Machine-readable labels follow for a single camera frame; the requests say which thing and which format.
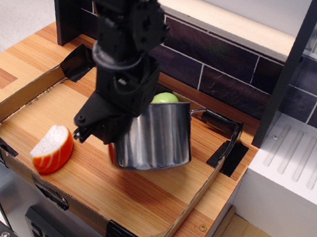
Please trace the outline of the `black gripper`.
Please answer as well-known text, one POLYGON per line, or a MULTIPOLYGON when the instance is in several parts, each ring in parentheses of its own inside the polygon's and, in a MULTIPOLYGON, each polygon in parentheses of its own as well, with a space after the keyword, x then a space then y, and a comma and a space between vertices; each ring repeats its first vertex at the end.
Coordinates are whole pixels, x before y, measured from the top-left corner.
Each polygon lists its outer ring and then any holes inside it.
POLYGON ((84 143, 94 135, 105 145, 127 132, 152 100, 159 63, 152 56, 115 61, 91 50, 88 62, 96 68, 95 89, 74 117, 74 138, 84 143))

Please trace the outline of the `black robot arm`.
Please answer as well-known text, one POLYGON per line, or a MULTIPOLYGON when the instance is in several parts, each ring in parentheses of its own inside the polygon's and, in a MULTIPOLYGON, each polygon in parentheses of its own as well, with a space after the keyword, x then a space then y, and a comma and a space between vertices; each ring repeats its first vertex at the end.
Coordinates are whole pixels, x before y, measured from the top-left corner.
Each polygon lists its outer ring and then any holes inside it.
POLYGON ((113 142, 152 101, 159 65, 149 52, 168 32, 158 0, 92 0, 98 36, 92 47, 96 89, 76 114, 74 137, 113 142))

